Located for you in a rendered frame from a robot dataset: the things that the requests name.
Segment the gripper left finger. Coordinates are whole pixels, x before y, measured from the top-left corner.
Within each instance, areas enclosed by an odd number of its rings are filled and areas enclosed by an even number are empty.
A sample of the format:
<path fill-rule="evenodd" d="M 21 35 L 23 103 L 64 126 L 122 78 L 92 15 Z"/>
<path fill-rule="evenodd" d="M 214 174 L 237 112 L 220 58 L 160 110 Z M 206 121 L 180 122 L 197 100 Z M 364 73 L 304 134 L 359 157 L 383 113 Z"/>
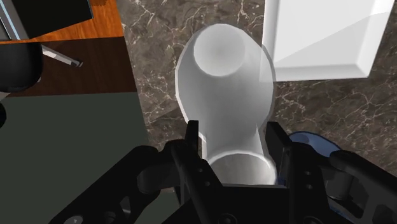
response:
<path fill-rule="evenodd" d="M 180 207 L 164 224 L 220 224 L 215 189 L 221 186 L 198 156 L 199 123 L 162 151 L 137 146 L 48 224 L 136 224 L 164 188 L 178 187 Z"/>

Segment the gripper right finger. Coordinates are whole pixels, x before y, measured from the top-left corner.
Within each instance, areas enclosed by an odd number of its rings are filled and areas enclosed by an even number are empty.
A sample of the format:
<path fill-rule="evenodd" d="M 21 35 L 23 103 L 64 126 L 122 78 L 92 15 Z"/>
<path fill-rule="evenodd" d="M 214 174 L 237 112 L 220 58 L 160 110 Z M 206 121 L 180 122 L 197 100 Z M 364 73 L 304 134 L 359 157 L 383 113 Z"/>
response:
<path fill-rule="evenodd" d="M 289 190 L 291 224 L 397 224 L 396 176 L 352 151 L 324 157 L 277 122 L 267 123 L 265 140 Z"/>

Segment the white vase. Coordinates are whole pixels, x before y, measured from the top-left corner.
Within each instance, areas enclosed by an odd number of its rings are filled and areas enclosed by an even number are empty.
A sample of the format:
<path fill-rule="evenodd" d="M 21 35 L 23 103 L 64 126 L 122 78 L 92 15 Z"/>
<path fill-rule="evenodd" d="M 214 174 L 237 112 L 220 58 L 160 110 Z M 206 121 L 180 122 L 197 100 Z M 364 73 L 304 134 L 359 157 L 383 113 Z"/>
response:
<path fill-rule="evenodd" d="M 199 122 L 202 158 L 222 183 L 273 185 L 264 129 L 274 107 L 274 66 L 240 28 L 213 24 L 185 45 L 175 69 L 176 99 Z"/>

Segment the blue rounded object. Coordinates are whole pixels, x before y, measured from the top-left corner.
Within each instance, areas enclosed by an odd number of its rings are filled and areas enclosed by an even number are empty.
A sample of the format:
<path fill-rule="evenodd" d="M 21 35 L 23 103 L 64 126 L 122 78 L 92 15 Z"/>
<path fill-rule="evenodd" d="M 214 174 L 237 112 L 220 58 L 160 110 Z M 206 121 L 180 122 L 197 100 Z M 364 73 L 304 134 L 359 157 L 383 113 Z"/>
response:
<path fill-rule="evenodd" d="M 311 132 L 294 132 L 279 143 L 277 183 L 290 190 L 296 224 L 352 224 L 351 217 L 334 205 L 349 201 L 353 181 L 330 164 L 330 155 L 340 147 Z"/>

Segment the white rectangular tray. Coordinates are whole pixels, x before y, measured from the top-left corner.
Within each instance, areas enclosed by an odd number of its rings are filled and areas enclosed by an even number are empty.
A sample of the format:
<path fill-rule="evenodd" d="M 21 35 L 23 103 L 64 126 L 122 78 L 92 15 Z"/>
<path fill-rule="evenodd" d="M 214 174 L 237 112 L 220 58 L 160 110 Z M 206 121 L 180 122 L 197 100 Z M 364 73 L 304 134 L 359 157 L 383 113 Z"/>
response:
<path fill-rule="evenodd" d="M 367 78 L 395 0 L 265 0 L 276 81 Z"/>

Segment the black flat box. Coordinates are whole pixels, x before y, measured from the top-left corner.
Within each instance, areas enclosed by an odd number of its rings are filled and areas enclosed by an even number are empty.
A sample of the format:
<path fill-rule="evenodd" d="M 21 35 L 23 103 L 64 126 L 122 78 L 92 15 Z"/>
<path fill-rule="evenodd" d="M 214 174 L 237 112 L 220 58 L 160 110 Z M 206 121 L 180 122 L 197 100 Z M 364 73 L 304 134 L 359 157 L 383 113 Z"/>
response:
<path fill-rule="evenodd" d="M 89 0 L 0 0 L 0 41 L 36 38 L 93 17 Z"/>

